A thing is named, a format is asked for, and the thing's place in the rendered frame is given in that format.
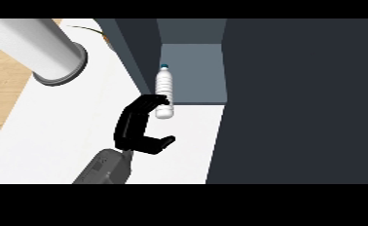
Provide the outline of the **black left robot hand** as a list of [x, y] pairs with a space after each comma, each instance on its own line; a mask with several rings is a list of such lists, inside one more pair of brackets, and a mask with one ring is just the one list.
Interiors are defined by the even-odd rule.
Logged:
[[160, 105], [169, 104], [169, 99], [163, 94], [143, 94], [126, 107], [114, 131], [115, 147], [120, 150], [157, 155], [176, 141], [173, 135], [163, 138], [143, 135], [149, 112]]

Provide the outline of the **clear plastic water bottle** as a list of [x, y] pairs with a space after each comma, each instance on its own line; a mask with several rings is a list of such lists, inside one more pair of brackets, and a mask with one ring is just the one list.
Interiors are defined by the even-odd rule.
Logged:
[[170, 119], [174, 116], [173, 104], [173, 75], [169, 65], [163, 64], [155, 77], [155, 93], [167, 97], [169, 103], [155, 108], [155, 117]]

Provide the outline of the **dark grey cabinet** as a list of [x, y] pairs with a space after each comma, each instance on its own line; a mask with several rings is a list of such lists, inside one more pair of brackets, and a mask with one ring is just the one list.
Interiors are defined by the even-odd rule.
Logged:
[[228, 102], [223, 19], [99, 19], [111, 47], [145, 94], [155, 92], [160, 66], [174, 79], [176, 105]]

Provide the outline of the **dark grey cabinet door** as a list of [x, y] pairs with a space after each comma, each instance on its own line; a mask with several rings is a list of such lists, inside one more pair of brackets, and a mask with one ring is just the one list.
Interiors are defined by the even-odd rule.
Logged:
[[368, 19], [232, 19], [211, 183], [368, 183]]

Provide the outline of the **thin brown curved stem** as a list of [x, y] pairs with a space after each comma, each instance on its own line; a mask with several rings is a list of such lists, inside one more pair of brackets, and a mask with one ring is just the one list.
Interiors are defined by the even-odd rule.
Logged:
[[75, 25], [68, 25], [68, 26], [74, 27], [74, 28], [81, 28], [81, 29], [86, 29], [86, 30], [90, 30], [90, 31], [96, 32], [102, 36], [102, 39], [104, 39], [109, 49], [115, 52], [111, 41], [108, 39], [108, 36], [105, 35], [105, 33], [102, 31], [99, 31], [99, 30], [96, 30], [93, 28], [84, 27], [84, 26], [75, 26]]

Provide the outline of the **white cylinder with grey rim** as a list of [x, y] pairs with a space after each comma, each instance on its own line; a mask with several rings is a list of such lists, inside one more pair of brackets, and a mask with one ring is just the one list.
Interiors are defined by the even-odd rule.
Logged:
[[31, 70], [44, 86], [61, 86], [81, 74], [87, 51], [53, 19], [0, 19], [0, 50]]

